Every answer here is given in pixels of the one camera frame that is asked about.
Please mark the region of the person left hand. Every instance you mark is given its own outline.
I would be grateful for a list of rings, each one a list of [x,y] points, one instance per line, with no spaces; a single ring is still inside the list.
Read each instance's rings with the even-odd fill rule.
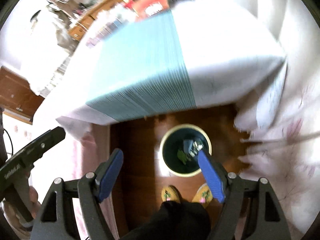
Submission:
[[[33,220],[41,207],[39,195],[33,186],[10,185],[4,191],[2,207],[4,217],[11,227],[20,231],[30,231]]]

